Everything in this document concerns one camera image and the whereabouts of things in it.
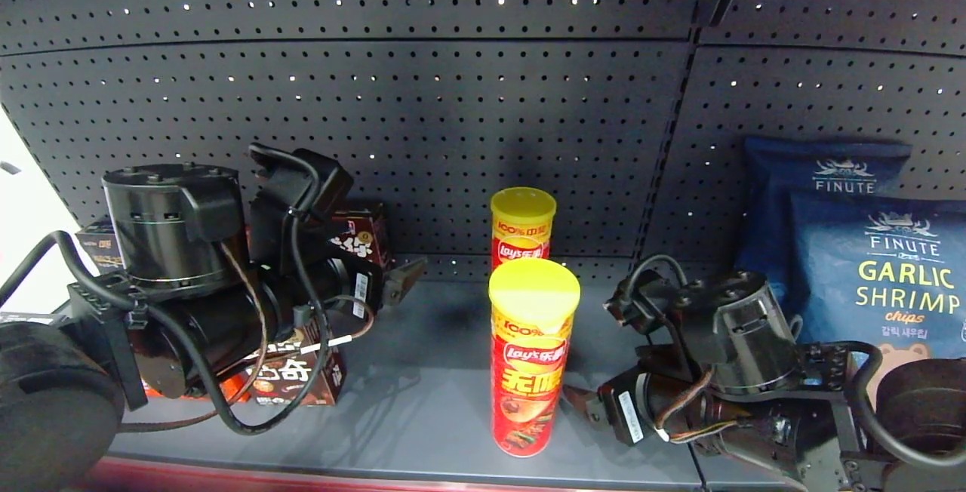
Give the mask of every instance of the brown box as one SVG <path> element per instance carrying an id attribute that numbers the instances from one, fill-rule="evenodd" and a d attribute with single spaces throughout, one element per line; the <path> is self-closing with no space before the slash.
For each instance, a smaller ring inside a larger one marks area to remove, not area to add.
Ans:
<path id="1" fill-rule="evenodd" d="M 386 227 L 386 204 L 379 201 L 346 201 L 332 214 L 332 223 L 342 233 L 331 239 L 352 254 L 367 258 L 383 269 L 389 269 L 389 230 Z"/>
<path id="2" fill-rule="evenodd" d="M 303 334 L 297 331 L 285 342 L 269 344 L 269 354 L 297 352 L 301 345 L 303 345 Z M 315 362 L 314 352 L 293 355 L 292 358 L 281 359 L 281 361 L 267 362 L 259 372 L 252 389 L 248 390 L 251 399 L 259 405 L 291 403 L 305 386 Z M 238 377 L 247 380 L 252 370 L 252 368 L 245 369 Z M 311 392 L 305 396 L 301 405 L 335 405 L 345 377 L 345 361 L 338 347 L 334 347 L 329 350 L 328 361 L 325 362 L 321 376 L 316 379 Z"/>
<path id="3" fill-rule="evenodd" d="M 114 237 L 114 225 L 110 217 L 100 218 L 76 233 L 77 241 L 94 261 L 100 273 L 124 268 L 121 262 L 121 249 Z"/>

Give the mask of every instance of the red can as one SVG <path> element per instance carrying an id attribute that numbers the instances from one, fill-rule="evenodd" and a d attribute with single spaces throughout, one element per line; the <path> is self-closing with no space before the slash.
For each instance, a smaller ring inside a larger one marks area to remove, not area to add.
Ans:
<path id="1" fill-rule="evenodd" d="M 498 266 L 490 298 L 494 440 L 532 457 L 551 436 L 580 285 L 564 266 L 524 258 Z"/>

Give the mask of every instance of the black cable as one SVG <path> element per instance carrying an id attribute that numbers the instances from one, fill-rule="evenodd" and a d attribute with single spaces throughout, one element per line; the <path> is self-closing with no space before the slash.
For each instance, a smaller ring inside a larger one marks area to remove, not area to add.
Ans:
<path id="1" fill-rule="evenodd" d="M 649 266 L 655 262 L 664 262 L 670 269 L 674 272 L 674 276 L 677 278 L 679 288 L 688 284 L 688 277 L 684 273 L 684 268 L 677 260 L 671 258 L 666 254 L 652 254 L 644 258 L 641 262 L 638 262 L 638 266 L 634 268 L 634 272 L 631 273 L 631 278 L 627 281 L 627 294 L 628 296 L 634 295 L 635 291 L 638 290 L 638 283 L 641 281 L 641 275 L 645 273 Z"/>
<path id="2" fill-rule="evenodd" d="M 84 266 L 84 263 L 80 260 L 80 256 L 77 254 L 77 247 L 73 244 L 70 234 L 63 230 L 47 234 L 38 244 L 34 245 L 34 248 L 31 249 L 26 258 L 14 269 L 14 274 L 0 287 L 0 306 L 3 306 L 10 299 L 10 296 L 20 286 L 20 283 L 27 277 L 27 273 L 31 272 L 37 266 L 41 258 L 44 257 L 46 252 L 51 250 L 53 245 L 57 245 L 60 249 L 63 262 L 70 271 L 70 275 L 73 275 L 73 278 L 77 279 L 77 283 L 84 287 L 87 292 L 125 311 L 134 309 L 135 302 L 130 297 L 112 292 L 97 283 L 94 276 L 87 271 L 87 266 Z"/>
<path id="3" fill-rule="evenodd" d="M 869 355 L 866 363 L 855 374 L 845 386 L 845 399 L 848 400 L 849 407 L 856 412 L 860 426 L 869 433 L 876 443 L 879 443 L 885 450 L 889 451 L 893 457 L 903 462 L 924 469 L 948 469 L 962 464 L 966 464 L 966 441 L 963 441 L 953 452 L 942 457 L 933 457 L 931 454 L 907 447 L 902 441 L 897 440 L 889 430 L 886 430 L 879 420 L 875 417 L 875 412 L 869 399 L 866 396 L 866 389 L 869 388 L 869 381 L 872 375 L 878 371 L 882 364 L 882 353 L 876 347 L 868 343 L 859 341 L 846 341 L 839 343 L 848 351 Z"/>
<path id="4" fill-rule="evenodd" d="M 305 269 L 305 262 L 301 257 L 301 249 L 299 248 L 299 225 L 301 220 L 296 218 L 292 223 L 292 261 L 296 265 L 296 272 L 299 273 L 299 279 L 305 288 L 305 293 L 308 295 L 308 303 L 312 306 L 312 309 L 316 310 L 318 313 L 318 326 L 320 333 L 318 333 L 318 341 L 321 346 L 327 347 L 327 341 L 324 339 L 324 334 L 331 331 L 328 326 L 328 314 L 325 313 L 325 308 L 323 303 L 318 299 L 318 293 L 315 290 L 315 286 L 312 285 L 312 279 L 308 276 L 308 272 Z"/>

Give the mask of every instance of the lay's logo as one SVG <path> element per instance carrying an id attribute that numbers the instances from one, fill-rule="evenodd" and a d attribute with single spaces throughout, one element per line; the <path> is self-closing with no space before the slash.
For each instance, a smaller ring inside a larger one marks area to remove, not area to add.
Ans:
<path id="1" fill-rule="evenodd" d="M 508 343 L 506 347 L 503 348 L 503 357 L 506 358 L 507 361 L 521 361 L 527 362 L 527 364 L 552 365 L 561 361 L 566 352 L 566 344 L 561 344 L 559 347 L 554 349 L 544 350 L 520 347 L 514 345 L 513 343 Z"/>

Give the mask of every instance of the lay's chips can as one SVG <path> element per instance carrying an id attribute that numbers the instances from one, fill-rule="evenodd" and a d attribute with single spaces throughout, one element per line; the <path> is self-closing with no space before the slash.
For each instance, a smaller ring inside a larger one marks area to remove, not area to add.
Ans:
<path id="1" fill-rule="evenodd" d="M 532 457 L 551 436 L 580 283 L 556 262 L 522 258 L 490 276 L 490 301 L 494 440 Z"/>
<path id="2" fill-rule="evenodd" d="M 527 186 L 503 189 L 490 200 L 493 211 L 493 269 L 517 258 L 549 258 L 556 200 Z"/>

